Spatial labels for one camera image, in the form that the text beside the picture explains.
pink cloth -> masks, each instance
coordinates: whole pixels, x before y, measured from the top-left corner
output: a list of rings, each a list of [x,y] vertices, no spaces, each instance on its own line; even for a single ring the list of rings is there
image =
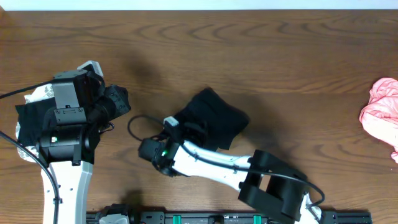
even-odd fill
[[[394,146],[391,158],[398,163],[398,81],[381,78],[370,90],[369,104],[359,120],[370,135]]]

